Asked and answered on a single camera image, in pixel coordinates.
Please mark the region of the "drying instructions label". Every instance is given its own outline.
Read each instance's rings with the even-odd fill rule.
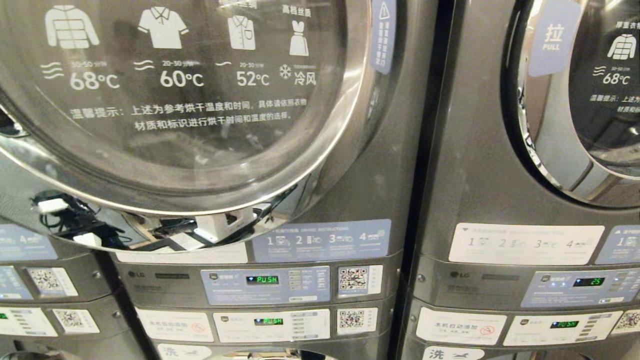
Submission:
[[[286,224],[252,242],[259,263],[381,258],[390,232],[389,219]]]
[[[338,298],[381,293],[383,270],[383,265],[338,268]]]
[[[116,257],[123,263],[141,264],[246,264],[249,262],[246,243],[177,254],[119,251],[116,253]]]
[[[504,339],[508,347],[604,340],[622,311],[579,315],[516,316]]]
[[[262,305],[331,300],[329,266],[201,270],[210,305]]]
[[[375,331],[378,327],[378,308],[359,307],[338,309],[338,335],[360,334]]]
[[[0,300],[33,299],[13,266],[0,266]]]
[[[213,314],[222,343],[328,339],[330,317],[329,309]]]
[[[0,224],[0,261],[53,260],[58,255],[46,236],[14,224]]]
[[[575,307],[630,302],[640,290],[640,268],[536,272],[522,307]]]
[[[40,294],[45,297],[73,297],[78,292],[64,268],[27,268]]]
[[[585,265],[604,226],[460,223],[449,261],[497,265]]]
[[[625,311],[611,334],[626,334],[638,331],[640,331],[640,309]]]
[[[149,338],[212,343],[213,333],[205,313],[158,311],[136,308]]]
[[[100,329],[89,310],[53,309],[53,314],[65,330],[65,334],[98,334]]]
[[[480,348],[438,347],[424,349],[422,360],[480,360],[484,357],[484,350]]]
[[[640,263],[640,225],[621,225],[611,230],[596,264]]]
[[[196,345],[158,344],[158,354],[162,360],[206,360],[212,352]]]
[[[426,341],[495,345],[506,321],[506,315],[450,313],[423,307],[415,334]]]
[[[0,307],[0,334],[58,336],[39,307]]]

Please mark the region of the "snowflake icon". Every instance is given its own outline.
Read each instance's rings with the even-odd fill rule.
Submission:
[[[291,67],[288,66],[287,64],[283,64],[280,67],[280,77],[282,77],[283,79],[289,79],[291,77]]]

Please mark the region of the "qr code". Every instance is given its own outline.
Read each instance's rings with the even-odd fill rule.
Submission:
[[[62,284],[51,269],[29,269],[29,275],[38,286],[38,289],[45,291],[62,291]]]
[[[640,311],[627,311],[622,317],[614,330],[633,329],[640,327]]]
[[[338,324],[341,329],[356,329],[364,326],[364,311],[345,310],[338,313]]]
[[[369,278],[367,268],[342,268],[340,269],[340,289],[366,289]]]
[[[56,317],[64,328],[68,327],[85,327],[78,310],[55,310]]]

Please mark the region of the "stacked washer dryer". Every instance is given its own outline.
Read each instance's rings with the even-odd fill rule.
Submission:
[[[152,354],[139,324],[137,332],[131,328],[133,309],[112,267],[106,254],[2,221],[0,359],[144,359]]]
[[[640,4],[453,19],[401,359],[637,359]]]
[[[0,4],[15,207],[102,208],[160,358],[387,358],[436,1]]]

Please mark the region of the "green digital display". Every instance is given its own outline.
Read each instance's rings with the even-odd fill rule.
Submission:
[[[284,320],[281,318],[253,319],[253,324],[256,326],[284,325]]]
[[[277,276],[247,276],[246,283],[248,285],[276,285],[280,284],[280,278]]]
[[[552,322],[551,329],[567,329],[578,326],[579,322]]]
[[[576,279],[573,283],[574,287],[583,286],[600,286],[604,283],[604,277],[588,277],[584,279]]]

